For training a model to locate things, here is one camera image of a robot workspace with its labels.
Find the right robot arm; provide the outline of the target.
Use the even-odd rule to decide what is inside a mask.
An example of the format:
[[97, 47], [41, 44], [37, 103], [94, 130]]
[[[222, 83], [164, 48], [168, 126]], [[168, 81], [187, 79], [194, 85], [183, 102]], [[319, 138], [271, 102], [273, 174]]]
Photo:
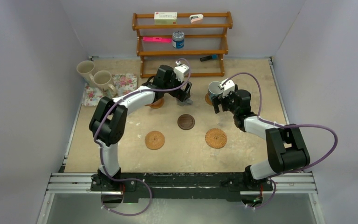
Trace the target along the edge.
[[251, 94], [236, 90], [228, 96], [211, 98], [215, 113], [229, 111], [241, 131], [266, 141], [267, 159], [245, 168], [243, 184], [249, 190], [260, 186], [262, 179], [310, 164], [310, 155], [298, 127], [267, 123], [251, 110]]

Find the blue mug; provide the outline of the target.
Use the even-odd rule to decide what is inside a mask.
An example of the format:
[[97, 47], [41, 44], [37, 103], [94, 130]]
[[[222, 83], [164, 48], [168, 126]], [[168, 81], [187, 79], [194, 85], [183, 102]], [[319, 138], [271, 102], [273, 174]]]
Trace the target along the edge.
[[209, 99], [210, 102], [212, 102], [212, 98], [213, 97], [220, 97], [223, 94], [223, 91], [220, 88], [220, 81], [212, 81], [209, 85], [208, 85], [208, 92], [207, 92], [207, 97]]

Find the small grey white mug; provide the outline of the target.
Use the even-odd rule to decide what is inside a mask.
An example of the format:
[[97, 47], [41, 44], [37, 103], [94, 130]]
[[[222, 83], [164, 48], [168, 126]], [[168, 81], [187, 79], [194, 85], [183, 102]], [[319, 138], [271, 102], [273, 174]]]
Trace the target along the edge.
[[190, 98], [187, 99], [176, 99], [177, 101], [177, 105], [179, 106], [187, 106], [187, 105], [192, 105], [193, 101]]

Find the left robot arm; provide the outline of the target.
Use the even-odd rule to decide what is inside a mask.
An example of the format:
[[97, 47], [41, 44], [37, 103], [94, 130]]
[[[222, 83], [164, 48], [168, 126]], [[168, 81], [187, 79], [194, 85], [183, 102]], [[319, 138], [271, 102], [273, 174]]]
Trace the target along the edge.
[[89, 124], [94, 142], [99, 145], [101, 165], [98, 173], [105, 175], [102, 185], [109, 191], [120, 186], [118, 142], [121, 140], [127, 116], [137, 109], [153, 104], [165, 94], [171, 95], [180, 106], [190, 105], [191, 69], [177, 62], [176, 67], [160, 65], [156, 75], [150, 77], [136, 90], [117, 98], [99, 100]]

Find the cream mug with plant print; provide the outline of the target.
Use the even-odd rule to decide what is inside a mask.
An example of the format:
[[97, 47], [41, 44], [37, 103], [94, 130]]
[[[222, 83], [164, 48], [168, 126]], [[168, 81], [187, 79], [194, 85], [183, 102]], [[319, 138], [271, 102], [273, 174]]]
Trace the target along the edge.
[[113, 82], [113, 76], [109, 71], [98, 71], [94, 74], [92, 80], [104, 96], [114, 98], [117, 94], [117, 89], [115, 88]]

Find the woven rattan coaster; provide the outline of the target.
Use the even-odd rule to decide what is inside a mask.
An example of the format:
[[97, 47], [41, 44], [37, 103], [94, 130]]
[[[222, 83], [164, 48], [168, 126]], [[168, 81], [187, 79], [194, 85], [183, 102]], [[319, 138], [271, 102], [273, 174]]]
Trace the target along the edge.
[[145, 136], [145, 145], [150, 150], [158, 150], [165, 143], [164, 135], [159, 131], [151, 131]]
[[226, 145], [227, 135], [221, 129], [212, 128], [206, 132], [205, 141], [209, 147], [220, 149]]

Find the dark brown wooden coaster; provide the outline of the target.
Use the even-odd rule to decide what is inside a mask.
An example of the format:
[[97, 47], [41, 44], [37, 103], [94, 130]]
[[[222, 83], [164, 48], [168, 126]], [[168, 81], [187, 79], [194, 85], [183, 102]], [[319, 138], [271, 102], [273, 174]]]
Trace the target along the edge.
[[190, 114], [182, 114], [178, 117], [177, 124], [182, 130], [190, 130], [195, 125], [195, 119]]

